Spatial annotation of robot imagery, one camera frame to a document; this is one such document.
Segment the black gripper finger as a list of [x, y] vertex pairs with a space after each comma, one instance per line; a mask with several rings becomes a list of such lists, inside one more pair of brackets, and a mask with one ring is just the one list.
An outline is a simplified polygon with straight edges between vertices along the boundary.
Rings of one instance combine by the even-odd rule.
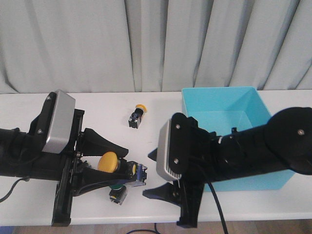
[[84, 168], [78, 173], [73, 185], [73, 196], [80, 196], [96, 189], [133, 181], [130, 173], [107, 173], [92, 168]]
[[83, 132], [81, 151], [84, 156], [102, 156], [107, 152], [114, 152], [117, 157], [126, 157], [129, 152], [128, 149], [108, 141], [90, 128], [85, 128]]
[[153, 161], [157, 161], [157, 148], [148, 154], [148, 158]]
[[144, 190], [142, 195], [149, 199], [161, 200], [179, 207], [181, 206], [179, 188], [177, 185], [169, 182], [157, 188]]

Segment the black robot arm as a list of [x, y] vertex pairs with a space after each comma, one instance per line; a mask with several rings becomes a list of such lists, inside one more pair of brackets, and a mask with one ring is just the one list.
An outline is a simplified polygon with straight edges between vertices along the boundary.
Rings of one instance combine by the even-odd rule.
[[148, 157], [166, 183], [143, 191], [180, 207], [177, 225], [195, 228], [205, 186], [283, 170], [312, 173], [312, 110], [291, 107], [261, 126], [219, 136], [199, 128], [193, 117], [175, 113], [161, 128]]
[[[125, 160], [128, 149], [117, 146], [90, 128], [81, 130], [84, 111], [74, 110], [69, 141], [60, 153], [44, 152], [41, 147], [40, 113], [30, 125], [29, 132], [19, 128], [0, 131], [0, 174], [19, 180], [43, 179], [57, 181], [52, 226], [66, 227], [71, 222], [73, 197], [103, 187], [133, 182], [138, 166]], [[109, 152], [117, 157], [111, 172], [93, 169], [83, 156], [102, 156]]]

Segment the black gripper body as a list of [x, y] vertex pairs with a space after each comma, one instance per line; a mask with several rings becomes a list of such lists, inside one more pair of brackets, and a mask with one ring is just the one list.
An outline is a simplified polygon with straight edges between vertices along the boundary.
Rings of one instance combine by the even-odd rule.
[[169, 168], [181, 178], [178, 200], [181, 215], [177, 225], [183, 228], [196, 228], [198, 213], [205, 186], [205, 177], [200, 169], [208, 169], [211, 141], [216, 132], [208, 132], [198, 127], [193, 117], [175, 113], [169, 129]]
[[69, 142], [59, 154], [38, 153], [33, 161], [31, 178], [57, 181], [52, 226], [68, 226], [71, 223], [71, 209], [75, 193], [72, 177], [77, 170], [78, 153], [76, 144], [80, 144], [84, 111], [75, 109]]

